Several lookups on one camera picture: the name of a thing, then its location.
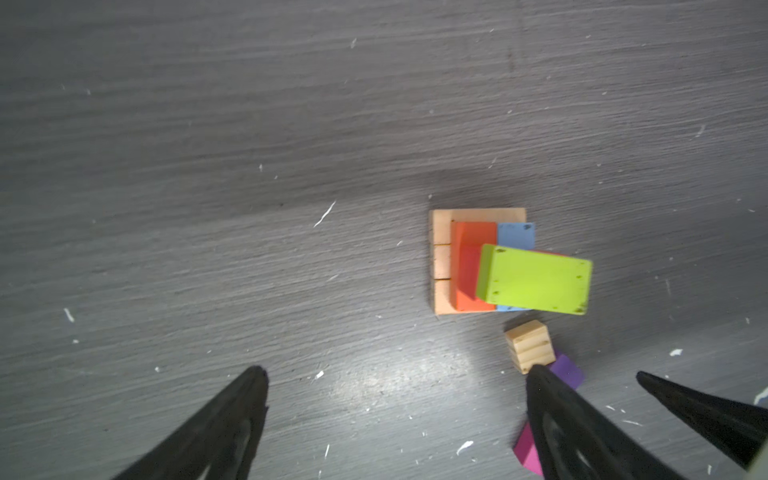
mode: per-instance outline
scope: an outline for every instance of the green block top face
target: green block top face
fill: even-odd
[[[495,305],[584,315],[591,276],[590,260],[486,244],[476,294]]]

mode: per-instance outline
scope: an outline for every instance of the scratch mark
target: scratch mark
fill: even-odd
[[[317,221],[317,223],[315,223],[314,227],[317,227],[318,225],[320,225],[320,222],[322,222],[322,221],[323,221],[323,219],[325,219],[326,215],[331,213],[331,209],[333,208],[333,206],[334,206],[334,205],[336,205],[336,201],[335,201],[335,200],[333,201],[333,203],[331,204],[331,206],[330,206],[330,207],[328,207],[328,210],[326,210],[326,212],[323,214],[323,216],[322,216],[322,217],[320,217],[320,220],[318,220],[318,221]]]
[[[458,447],[458,450],[456,450],[456,455],[462,452],[464,449],[468,449],[469,447],[473,446],[475,443],[472,440],[467,440],[466,442],[462,443],[462,446]]]
[[[755,401],[754,401],[753,405],[757,405],[758,403],[760,403],[760,400],[762,400],[762,399],[768,399],[768,386],[766,387],[765,390],[763,390],[762,392],[758,393],[755,396]]]

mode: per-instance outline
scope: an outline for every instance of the white speck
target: white speck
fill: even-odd
[[[322,222],[322,221],[323,221],[323,219],[326,217],[326,215],[331,213],[331,209],[333,208],[333,206],[334,206],[334,205],[336,205],[336,201],[335,201],[335,200],[333,201],[333,203],[331,204],[331,206],[330,206],[330,207],[328,207],[328,210],[326,210],[326,212],[323,214],[323,216],[322,216],[322,217],[320,217],[320,220],[318,220],[318,221],[317,221],[317,223],[315,223],[314,227],[317,227],[318,225],[320,225],[320,222]]]
[[[458,450],[456,450],[456,455],[462,452],[464,449],[468,449],[469,447],[473,446],[475,443],[472,440],[467,440],[462,444],[462,446],[458,447]]]
[[[755,401],[753,402],[753,405],[757,405],[758,403],[760,403],[760,400],[762,399],[768,399],[768,386],[766,387],[765,390],[763,390],[762,392],[758,393],[755,396]]]

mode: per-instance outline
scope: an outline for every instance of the lime green block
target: lime green block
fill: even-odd
[[[591,276],[589,260],[486,244],[476,294],[494,305],[584,315]]]

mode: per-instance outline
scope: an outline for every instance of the orange block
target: orange block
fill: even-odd
[[[495,222],[451,222],[451,304],[459,312],[488,312],[496,305],[475,296],[483,243],[496,245]]]

